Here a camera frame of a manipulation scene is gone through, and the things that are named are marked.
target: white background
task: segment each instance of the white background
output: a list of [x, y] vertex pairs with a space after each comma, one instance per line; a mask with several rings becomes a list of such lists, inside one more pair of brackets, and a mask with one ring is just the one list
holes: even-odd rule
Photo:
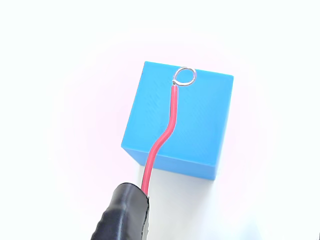
[[89, 240], [143, 168], [144, 61], [234, 75], [218, 177], [155, 170], [149, 240], [316, 240], [317, 1], [2, 1], [0, 239]]

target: metal ring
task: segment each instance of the metal ring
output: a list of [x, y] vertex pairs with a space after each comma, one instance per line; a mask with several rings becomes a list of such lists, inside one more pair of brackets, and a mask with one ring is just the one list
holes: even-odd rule
[[[177, 75], [178, 75], [178, 73], [180, 73], [182, 70], [186, 70], [186, 69], [191, 70], [191, 71], [193, 72], [193, 78], [192, 78], [192, 80], [189, 81], [189, 82], [179, 82], [179, 81], [177, 81]], [[190, 67], [184, 66], [184, 67], [179, 68], [179, 69], [175, 72], [175, 74], [173, 75], [173, 80], [172, 80], [172, 82], [173, 82], [173, 85], [177, 84], [178, 86], [183, 86], [183, 87], [185, 87], [185, 86], [189, 86], [190, 84], [192, 84], [192, 83], [196, 80], [196, 77], [197, 77], [197, 72], [196, 72], [196, 70], [195, 70], [194, 68], [190, 68]]]

